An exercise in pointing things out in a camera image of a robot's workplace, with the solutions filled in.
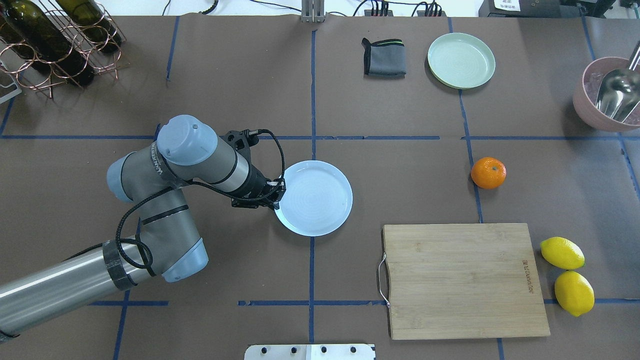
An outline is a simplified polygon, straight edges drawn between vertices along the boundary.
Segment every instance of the green glass bottle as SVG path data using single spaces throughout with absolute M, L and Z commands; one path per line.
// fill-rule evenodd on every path
M 6 23 L 6 20 L 2 16 L 0 16 L 0 40 L 2 40 L 2 42 L 7 45 L 19 44 L 24 41 L 22 36 L 16 33 L 11 25 Z M 28 46 L 13 46 L 11 50 L 23 60 L 33 60 L 33 50 L 31 50 L 31 48 Z M 31 67 L 45 76 L 48 76 L 51 73 L 51 67 L 49 66 L 49 64 L 42 63 L 38 60 L 35 60 L 31 64 Z
M 104 13 L 93 0 L 56 0 L 62 9 L 69 15 L 76 24 L 84 26 L 95 26 L 86 28 L 83 34 L 92 42 L 98 44 L 103 53 L 113 53 L 118 49 L 115 44 L 107 43 L 108 35 L 111 34 L 111 41 L 122 44 L 122 38 L 111 23 L 104 18 Z
M 42 9 L 28 0 L 0 0 L 0 12 L 8 24 L 23 37 L 44 61 L 56 62 L 72 79 L 70 84 L 89 85 L 95 71 L 87 59 L 46 17 Z

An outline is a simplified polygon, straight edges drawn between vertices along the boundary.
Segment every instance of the lemon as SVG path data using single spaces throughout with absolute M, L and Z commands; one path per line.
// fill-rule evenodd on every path
M 575 271 L 565 271 L 560 275 L 554 290 L 558 304 L 576 317 L 588 313 L 595 303 L 591 284 Z
M 546 239 L 540 243 L 542 257 L 551 265 L 565 270 L 573 270 L 584 266 L 584 255 L 578 245 L 559 236 Z

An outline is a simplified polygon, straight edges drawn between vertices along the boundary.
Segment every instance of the wooden cutting board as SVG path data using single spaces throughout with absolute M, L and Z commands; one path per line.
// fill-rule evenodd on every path
M 527 224 L 384 225 L 393 340 L 549 336 Z

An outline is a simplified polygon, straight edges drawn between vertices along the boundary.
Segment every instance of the pink bowl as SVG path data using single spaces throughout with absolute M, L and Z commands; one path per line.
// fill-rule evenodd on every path
M 631 119 L 631 121 L 628 124 L 623 124 L 621 122 L 613 120 L 607 115 L 604 115 L 594 105 L 596 94 L 598 93 L 598 91 L 595 90 L 594 94 L 593 89 L 597 89 L 600 84 L 597 80 L 592 79 L 591 75 L 607 74 L 611 70 L 625 68 L 628 64 L 628 59 L 608 57 L 592 61 L 587 66 L 587 68 L 584 69 L 582 77 L 578 82 L 578 86 L 576 86 L 573 93 L 573 107 L 575 108 L 575 112 L 578 113 L 578 116 L 580 117 L 580 119 L 582 119 L 582 121 L 598 130 L 611 132 L 629 131 L 640 128 L 640 106 L 638 106 L 629 115 L 628 119 Z M 589 94 L 587 94 L 588 88 L 591 88 L 591 98 L 589 98 Z

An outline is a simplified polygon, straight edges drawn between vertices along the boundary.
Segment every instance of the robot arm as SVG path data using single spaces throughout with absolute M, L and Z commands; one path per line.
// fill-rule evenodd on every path
M 203 269 L 209 258 L 181 188 L 212 188 L 231 197 L 235 207 L 277 208 L 284 180 L 267 179 L 251 164 L 249 147 L 258 142 L 258 133 L 232 131 L 221 139 L 198 119 L 179 115 L 161 128 L 156 142 L 113 163 L 109 189 L 140 205 L 139 235 L 109 240 L 0 286 L 0 343 L 156 274 L 174 282 Z

